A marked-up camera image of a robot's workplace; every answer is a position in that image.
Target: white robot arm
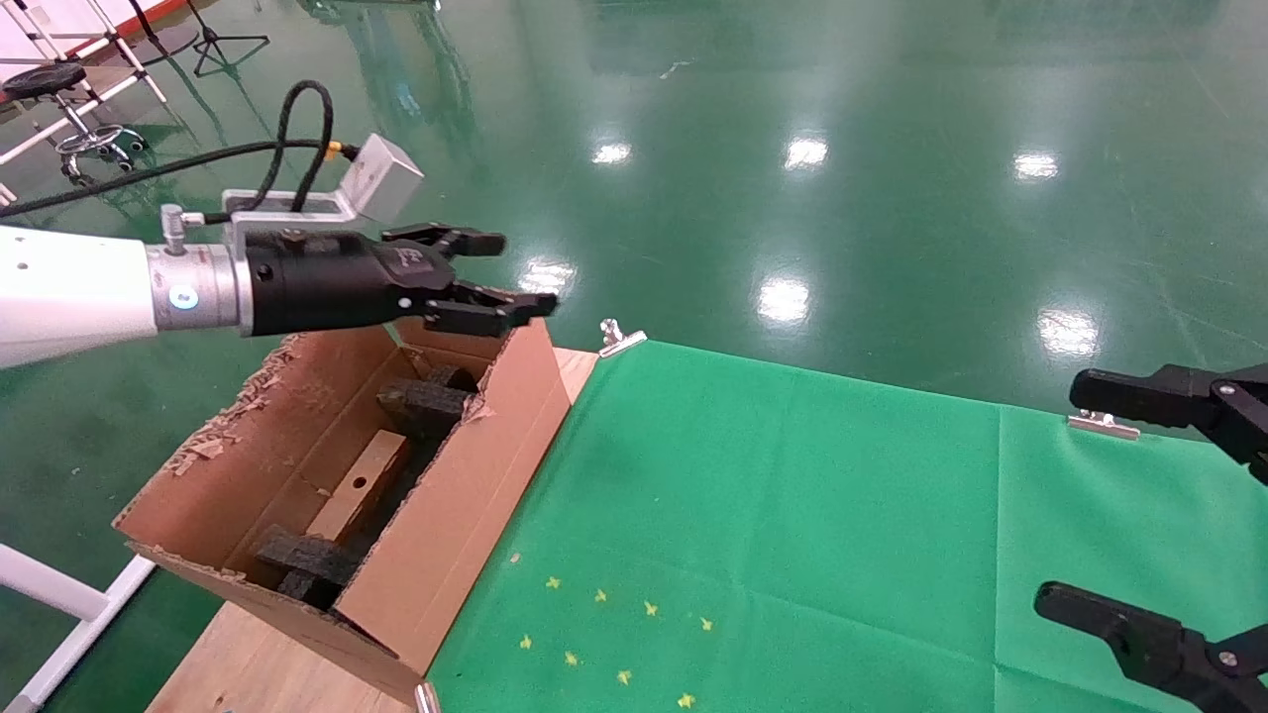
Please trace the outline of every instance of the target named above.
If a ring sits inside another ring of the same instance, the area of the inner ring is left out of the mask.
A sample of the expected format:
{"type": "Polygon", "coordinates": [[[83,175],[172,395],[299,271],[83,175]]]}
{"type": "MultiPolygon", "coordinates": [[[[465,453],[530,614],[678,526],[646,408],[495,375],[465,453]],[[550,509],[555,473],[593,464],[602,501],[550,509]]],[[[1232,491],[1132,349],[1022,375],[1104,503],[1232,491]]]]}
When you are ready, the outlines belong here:
{"type": "Polygon", "coordinates": [[[505,236],[435,223],[349,230],[396,218],[422,174],[372,136],[332,193],[289,212],[292,192],[223,194],[221,244],[186,245],[203,216],[162,207],[164,245],[0,226],[0,368],[153,336],[236,326],[243,336],[356,327],[401,316],[432,330],[501,335],[550,315],[553,294],[512,296],[458,280],[456,255],[498,255],[505,236]]]}

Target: glossy green floor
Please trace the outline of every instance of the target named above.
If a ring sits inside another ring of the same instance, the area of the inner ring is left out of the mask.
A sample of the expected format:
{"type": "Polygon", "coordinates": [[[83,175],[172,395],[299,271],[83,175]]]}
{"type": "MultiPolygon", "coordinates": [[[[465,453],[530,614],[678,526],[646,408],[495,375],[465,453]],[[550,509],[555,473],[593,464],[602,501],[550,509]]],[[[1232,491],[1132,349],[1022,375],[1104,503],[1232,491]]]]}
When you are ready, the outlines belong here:
{"type": "MultiPolygon", "coordinates": [[[[559,344],[595,348],[615,316],[1051,411],[1089,364],[1268,360],[1260,3],[261,1],[207,13],[273,36],[237,77],[157,67],[176,118],[143,89],[118,112],[172,160],[268,137],[285,89],[321,80],[337,137],[383,132],[427,173],[402,222],[505,231],[467,277],[563,293],[559,344]]],[[[41,150],[0,180],[61,190],[53,165],[41,150]]],[[[212,209],[262,170],[29,223],[156,240],[158,203],[212,209]]],[[[127,559],[109,519],[270,346],[166,335],[0,374],[0,542],[104,587],[127,559]]],[[[143,709],[216,606],[155,579],[51,709],[143,709]]],[[[8,700],[70,623],[10,592],[0,620],[8,700]]]]}

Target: green tablecloth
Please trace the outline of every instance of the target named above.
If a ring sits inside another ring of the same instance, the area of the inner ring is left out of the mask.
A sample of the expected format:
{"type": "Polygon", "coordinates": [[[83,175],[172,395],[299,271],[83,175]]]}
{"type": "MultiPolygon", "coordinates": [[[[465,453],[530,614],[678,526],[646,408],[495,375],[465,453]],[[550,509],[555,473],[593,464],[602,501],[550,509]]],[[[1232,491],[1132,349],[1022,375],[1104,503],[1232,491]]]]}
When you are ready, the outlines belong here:
{"type": "Polygon", "coordinates": [[[1206,443],[649,343],[598,364],[430,677],[458,713],[1188,712],[1035,590],[1225,637],[1268,619],[1265,520],[1206,443]]]}

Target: wooden board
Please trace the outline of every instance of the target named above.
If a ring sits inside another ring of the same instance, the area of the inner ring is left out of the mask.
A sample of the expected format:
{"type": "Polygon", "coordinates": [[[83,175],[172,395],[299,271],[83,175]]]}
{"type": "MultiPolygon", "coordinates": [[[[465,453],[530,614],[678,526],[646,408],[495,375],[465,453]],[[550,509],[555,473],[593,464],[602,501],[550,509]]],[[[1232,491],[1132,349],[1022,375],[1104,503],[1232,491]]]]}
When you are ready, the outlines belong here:
{"type": "MultiPolygon", "coordinates": [[[[555,349],[569,401],[597,354],[555,349]]],[[[146,713],[412,713],[401,702],[226,604],[146,713]]]]}

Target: open cardboard box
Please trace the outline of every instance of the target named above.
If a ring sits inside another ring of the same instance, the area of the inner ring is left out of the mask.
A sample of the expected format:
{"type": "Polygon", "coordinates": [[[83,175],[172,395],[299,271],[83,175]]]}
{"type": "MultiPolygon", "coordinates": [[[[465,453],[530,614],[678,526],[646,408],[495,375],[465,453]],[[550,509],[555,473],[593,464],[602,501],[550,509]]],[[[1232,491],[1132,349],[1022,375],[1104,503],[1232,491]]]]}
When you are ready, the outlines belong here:
{"type": "Polygon", "coordinates": [[[420,318],[287,337],[230,409],[150,480],[114,527],[129,547],[411,702],[550,445],[569,401],[545,322],[505,339],[429,332],[420,318]],[[360,568],[325,613],[269,589],[261,533],[302,534],[379,429],[375,395],[441,364],[479,379],[360,568]]]}

